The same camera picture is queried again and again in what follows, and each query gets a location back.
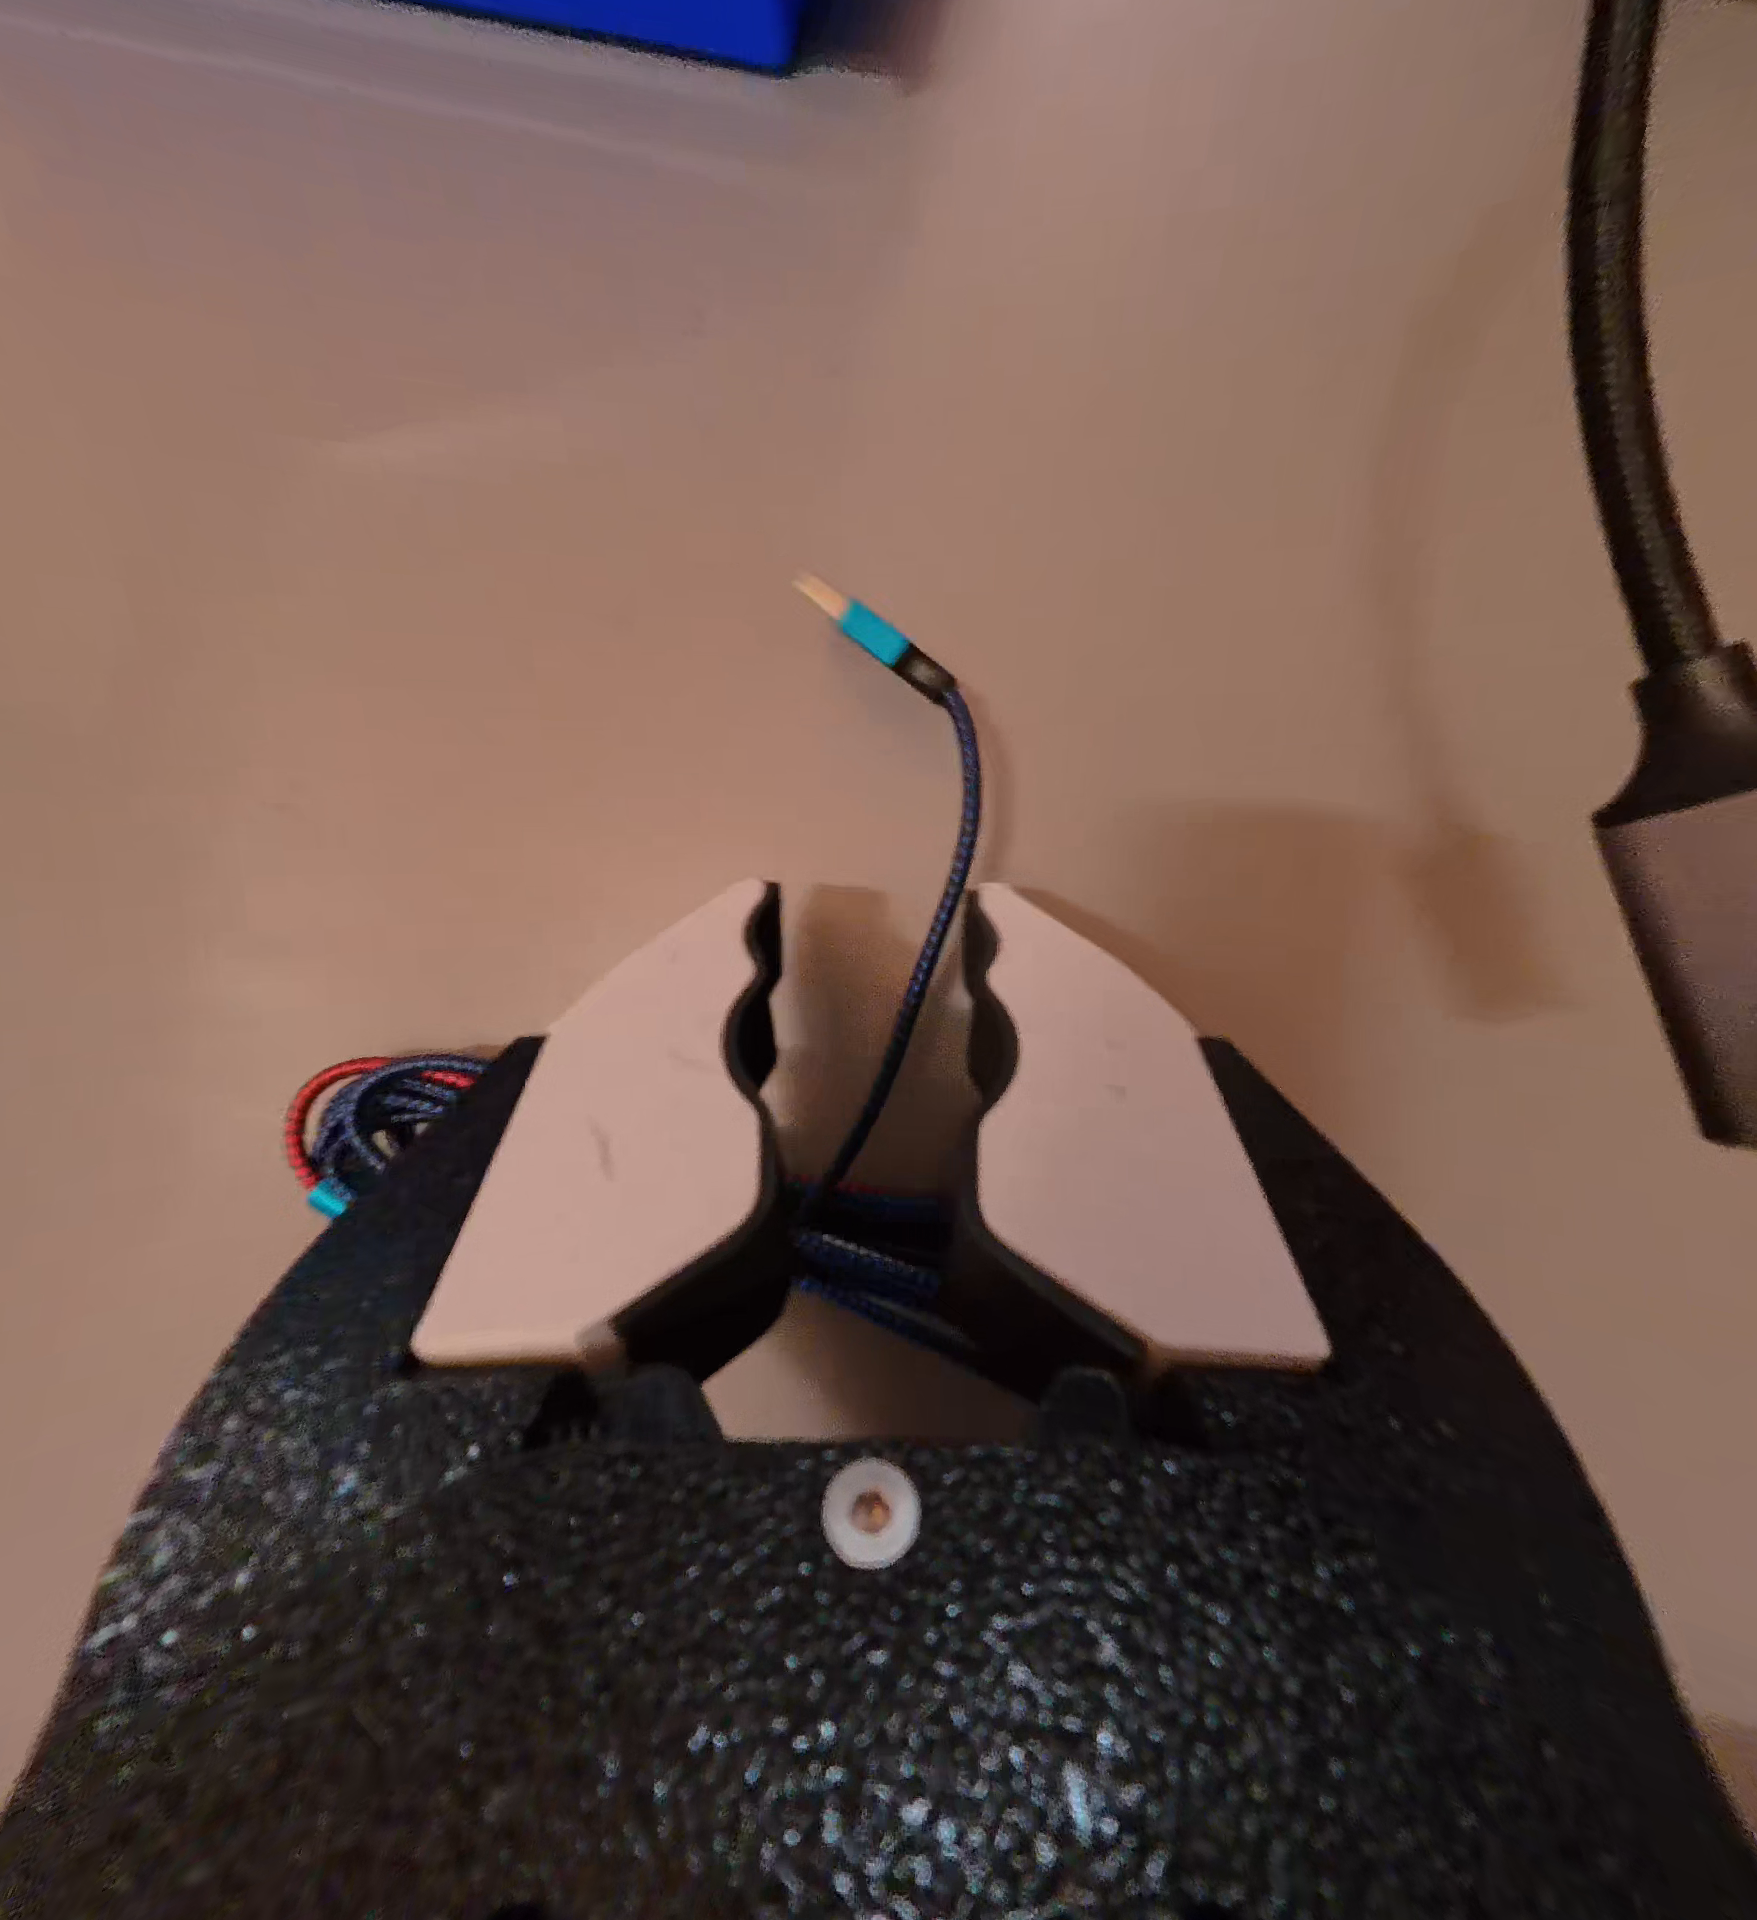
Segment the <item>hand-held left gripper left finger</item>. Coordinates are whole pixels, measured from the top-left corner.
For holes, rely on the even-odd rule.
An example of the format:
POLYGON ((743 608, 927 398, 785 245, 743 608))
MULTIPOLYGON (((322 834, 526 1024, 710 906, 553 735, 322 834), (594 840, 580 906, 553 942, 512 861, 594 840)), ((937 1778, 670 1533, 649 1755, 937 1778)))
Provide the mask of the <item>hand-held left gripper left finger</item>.
POLYGON ((764 1085, 780 887, 738 881, 546 1031, 413 1334, 435 1369, 711 1378, 790 1293, 764 1085))

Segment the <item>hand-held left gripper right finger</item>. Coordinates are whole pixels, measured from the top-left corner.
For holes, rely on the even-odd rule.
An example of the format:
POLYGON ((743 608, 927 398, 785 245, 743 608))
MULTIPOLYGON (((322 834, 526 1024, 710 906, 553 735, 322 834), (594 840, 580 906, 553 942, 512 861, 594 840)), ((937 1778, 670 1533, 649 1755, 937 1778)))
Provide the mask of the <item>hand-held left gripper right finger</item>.
POLYGON ((1187 1021, 997 881, 965 900, 962 977, 980 1110, 944 1318, 987 1380, 1324 1369, 1329 1336, 1187 1021))

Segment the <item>pale desk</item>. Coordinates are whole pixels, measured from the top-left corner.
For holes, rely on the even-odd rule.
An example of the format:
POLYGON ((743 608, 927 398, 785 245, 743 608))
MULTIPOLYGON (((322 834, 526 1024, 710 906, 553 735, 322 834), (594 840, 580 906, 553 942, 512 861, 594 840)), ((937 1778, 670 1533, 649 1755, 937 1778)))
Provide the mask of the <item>pale desk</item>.
POLYGON ((812 1168, 982 871, 1454 1264, 1757 1826, 1757 1156, 1589 840, 1582 4, 893 4, 789 81, 377 4, 0 4, 0 1800, 341 1054, 740 877, 812 1168))

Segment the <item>blue plastic bin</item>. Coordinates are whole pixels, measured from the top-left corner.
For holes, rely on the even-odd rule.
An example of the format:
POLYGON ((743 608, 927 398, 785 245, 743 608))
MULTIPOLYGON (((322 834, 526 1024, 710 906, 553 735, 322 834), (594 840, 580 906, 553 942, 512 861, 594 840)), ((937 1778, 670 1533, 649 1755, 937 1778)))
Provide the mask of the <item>blue plastic bin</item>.
POLYGON ((757 74, 790 73, 831 10, 825 1, 411 1, 411 8, 757 74))

